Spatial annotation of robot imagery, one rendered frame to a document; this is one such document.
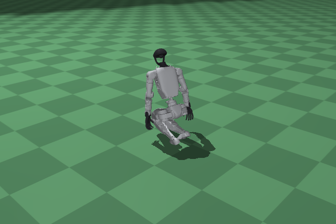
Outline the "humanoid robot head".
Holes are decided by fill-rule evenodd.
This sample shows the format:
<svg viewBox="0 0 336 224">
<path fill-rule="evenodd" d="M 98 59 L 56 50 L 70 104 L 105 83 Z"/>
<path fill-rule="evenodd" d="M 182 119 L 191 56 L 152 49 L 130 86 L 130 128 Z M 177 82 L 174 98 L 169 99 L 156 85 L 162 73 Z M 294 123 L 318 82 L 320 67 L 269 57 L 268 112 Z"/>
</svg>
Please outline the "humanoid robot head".
<svg viewBox="0 0 336 224">
<path fill-rule="evenodd" d="M 155 59 L 155 62 L 157 63 L 157 65 L 159 65 L 160 67 L 169 67 L 165 62 L 165 55 L 167 54 L 166 50 L 165 49 L 157 49 L 154 54 L 153 54 L 153 57 Z M 163 62 L 160 62 L 158 63 L 156 58 L 163 58 Z"/>
</svg>

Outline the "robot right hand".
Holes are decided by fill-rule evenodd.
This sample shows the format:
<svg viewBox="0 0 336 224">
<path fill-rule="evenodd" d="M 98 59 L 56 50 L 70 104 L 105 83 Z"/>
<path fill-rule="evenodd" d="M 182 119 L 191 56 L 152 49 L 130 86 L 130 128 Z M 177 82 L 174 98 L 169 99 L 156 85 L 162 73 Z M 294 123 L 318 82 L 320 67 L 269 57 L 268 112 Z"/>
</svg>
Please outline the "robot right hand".
<svg viewBox="0 0 336 224">
<path fill-rule="evenodd" d="M 187 120 L 187 117 L 188 117 L 188 121 L 189 121 L 189 119 L 191 120 L 191 118 L 193 119 L 193 111 L 190 107 L 191 107 L 191 105 L 190 105 L 190 102 L 189 102 L 189 107 L 187 107 L 188 114 L 186 115 L 186 120 Z"/>
</svg>

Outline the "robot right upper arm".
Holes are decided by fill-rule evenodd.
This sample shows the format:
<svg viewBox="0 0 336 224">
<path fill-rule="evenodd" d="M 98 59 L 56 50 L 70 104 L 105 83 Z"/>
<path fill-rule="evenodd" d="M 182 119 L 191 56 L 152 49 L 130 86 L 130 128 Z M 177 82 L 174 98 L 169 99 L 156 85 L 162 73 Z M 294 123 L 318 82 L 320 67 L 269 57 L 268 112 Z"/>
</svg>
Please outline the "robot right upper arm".
<svg viewBox="0 0 336 224">
<path fill-rule="evenodd" d="M 175 68 L 176 69 L 176 73 L 177 73 L 177 78 L 178 78 L 178 82 L 180 83 L 180 88 L 179 91 L 180 92 L 185 92 L 187 90 L 187 85 L 183 76 L 183 71 L 180 68 Z"/>
</svg>

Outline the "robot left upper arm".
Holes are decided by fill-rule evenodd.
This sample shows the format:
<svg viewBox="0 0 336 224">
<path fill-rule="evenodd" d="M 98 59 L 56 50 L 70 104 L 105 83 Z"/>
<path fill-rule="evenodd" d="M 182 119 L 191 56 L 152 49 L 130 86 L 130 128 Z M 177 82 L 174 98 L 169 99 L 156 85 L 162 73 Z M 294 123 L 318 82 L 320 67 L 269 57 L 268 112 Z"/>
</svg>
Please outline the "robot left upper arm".
<svg viewBox="0 0 336 224">
<path fill-rule="evenodd" d="M 154 92 L 153 89 L 153 79 L 156 77 L 156 70 L 147 72 L 146 74 L 146 98 L 153 98 Z"/>
</svg>

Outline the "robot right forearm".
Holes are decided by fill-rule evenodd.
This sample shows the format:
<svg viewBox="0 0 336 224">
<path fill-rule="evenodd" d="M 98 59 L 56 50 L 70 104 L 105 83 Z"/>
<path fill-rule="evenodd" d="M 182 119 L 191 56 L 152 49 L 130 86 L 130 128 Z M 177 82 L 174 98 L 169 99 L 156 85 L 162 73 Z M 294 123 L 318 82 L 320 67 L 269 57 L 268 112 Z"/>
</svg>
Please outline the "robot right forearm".
<svg viewBox="0 0 336 224">
<path fill-rule="evenodd" d="M 186 105 L 186 107 L 189 107 L 189 96 L 188 96 L 188 89 L 185 92 L 182 92 L 182 96 L 183 96 L 183 102 Z"/>
</svg>

